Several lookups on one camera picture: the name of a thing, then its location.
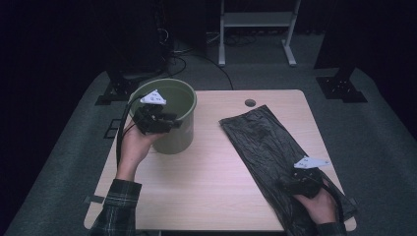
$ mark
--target black plastic bag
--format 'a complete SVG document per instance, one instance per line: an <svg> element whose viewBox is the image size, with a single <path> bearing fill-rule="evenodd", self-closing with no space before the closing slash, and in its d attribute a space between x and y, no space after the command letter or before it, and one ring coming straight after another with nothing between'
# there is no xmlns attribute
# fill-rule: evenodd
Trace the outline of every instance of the black plastic bag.
<svg viewBox="0 0 417 236"><path fill-rule="evenodd" d="M308 155L304 152L266 105L245 114L219 121L236 148L255 182L273 207L289 236L317 235L316 224L305 208L293 197L277 188L278 180L289 178L294 163ZM325 173L328 186L337 191L342 202L344 219L356 207L333 185Z"/></svg>

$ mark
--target black plaid sleeve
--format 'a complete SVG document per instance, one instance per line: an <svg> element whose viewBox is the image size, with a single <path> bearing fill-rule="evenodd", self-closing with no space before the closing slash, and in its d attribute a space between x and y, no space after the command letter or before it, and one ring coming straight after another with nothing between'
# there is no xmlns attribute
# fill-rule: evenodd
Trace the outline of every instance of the black plaid sleeve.
<svg viewBox="0 0 417 236"><path fill-rule="evenodd" d="M114 179L89 235L135 235L135 210L142 185Z"/></svg>
<svg viewBox="0 0 417 236"><path fill-rule="evenodd" d="M320 236L344 236L346 228L343 223L326 223L317 225Z"/></svg>

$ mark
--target white triangular marker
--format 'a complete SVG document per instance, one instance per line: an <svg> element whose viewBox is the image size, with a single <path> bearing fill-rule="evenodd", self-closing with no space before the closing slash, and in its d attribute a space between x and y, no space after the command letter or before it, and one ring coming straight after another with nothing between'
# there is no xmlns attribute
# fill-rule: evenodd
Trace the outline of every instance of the white triangular marker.
<svg viewBox="0 0 417 236"><path fill-rule="evenodd" d="M294 167L299 169L310 169L324 165L330 165L330 161L317 159L305 155L304 158L302 158L300 161L294 164Z"/></svg>
<svg viewBox="0 0 417 236"><path fill-rule="evenodd" d="M141 98L141 103L166 105L166 100L157 92L157 89Z"/></svg>

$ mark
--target light wood surface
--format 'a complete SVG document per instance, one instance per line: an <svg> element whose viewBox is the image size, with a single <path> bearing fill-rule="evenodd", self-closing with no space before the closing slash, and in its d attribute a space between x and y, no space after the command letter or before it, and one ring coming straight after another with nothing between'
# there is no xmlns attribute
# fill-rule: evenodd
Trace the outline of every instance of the light wood surface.
<svg viewBox="0 0 417 236"><path fill-rule="evenodd" d="M307 100L300 90L196 91L194 139L184 151L166 155L153 148L139 165L143 188L137 206L138 229L282 231L245 164L218 121L266 104L310 156L328 159ZM245 105L254 99L255 107ZM113 144L95 195L105 197L116 174ZM332 165L321 168L340 189ZM85 227L91 228L102 204L91 203ZM354 218L347 230L356 227Z"/></svg>

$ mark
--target person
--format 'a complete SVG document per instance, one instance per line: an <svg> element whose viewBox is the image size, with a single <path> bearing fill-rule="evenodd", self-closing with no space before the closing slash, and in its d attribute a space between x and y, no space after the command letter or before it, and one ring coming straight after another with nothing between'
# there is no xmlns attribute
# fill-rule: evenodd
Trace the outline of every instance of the person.
<svg viewBox="0 0 417 236"><path fill-rule="evenodd" d="M144 135L133 121L124 130L116 177L89 235L135 235L135 211L142 188L134 182L136 171L150 146L163 135ZM346 235L344 224L336 221L334 200L326 190L321 189L312 199L302 195L294 198L306 208L321 236Z"/></svg>

